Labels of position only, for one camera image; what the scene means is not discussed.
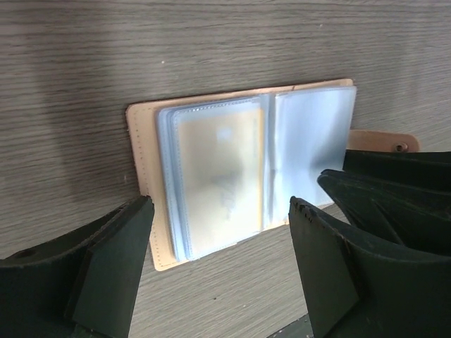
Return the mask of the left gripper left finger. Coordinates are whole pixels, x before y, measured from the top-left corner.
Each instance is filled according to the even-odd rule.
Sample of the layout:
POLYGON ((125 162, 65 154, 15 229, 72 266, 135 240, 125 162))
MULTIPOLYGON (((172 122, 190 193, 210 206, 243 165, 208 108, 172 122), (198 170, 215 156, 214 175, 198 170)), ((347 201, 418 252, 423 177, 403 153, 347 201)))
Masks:
POLYGON ((127 337, 154 218, 141 196, 1 261, 2 337, 127 337))

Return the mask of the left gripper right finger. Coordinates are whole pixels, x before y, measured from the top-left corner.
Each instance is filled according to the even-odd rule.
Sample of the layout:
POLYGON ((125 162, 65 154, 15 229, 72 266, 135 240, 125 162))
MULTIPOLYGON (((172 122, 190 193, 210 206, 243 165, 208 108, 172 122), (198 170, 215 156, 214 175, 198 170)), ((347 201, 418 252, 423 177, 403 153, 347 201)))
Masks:
POLYGON ((449 337, 450 258, 389 242, 290 200, 315 337, 449 337))

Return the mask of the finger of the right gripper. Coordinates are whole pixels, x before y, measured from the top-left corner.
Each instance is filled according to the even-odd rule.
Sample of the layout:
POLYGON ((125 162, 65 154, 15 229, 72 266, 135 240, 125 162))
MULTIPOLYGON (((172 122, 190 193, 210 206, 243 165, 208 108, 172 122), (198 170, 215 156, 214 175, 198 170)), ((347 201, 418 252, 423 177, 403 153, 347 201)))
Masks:
POLYGON ((450 251, 450 152, 351 151, 317 180, 350 224, 425 252, 450 251))

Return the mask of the beige leather card holder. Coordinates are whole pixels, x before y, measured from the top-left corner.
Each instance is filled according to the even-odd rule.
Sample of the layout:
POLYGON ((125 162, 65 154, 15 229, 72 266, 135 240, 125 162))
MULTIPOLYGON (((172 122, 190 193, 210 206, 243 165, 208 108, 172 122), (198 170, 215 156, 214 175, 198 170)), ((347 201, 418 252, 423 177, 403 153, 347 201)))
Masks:
POLYGON ((317 183, 346 150, 407 153, 410 134, 354 130, 351 79, 131 105, 140 192, 153 198, 149 238, 165 271, 288 223, 292 196, 332 204, 317 183))

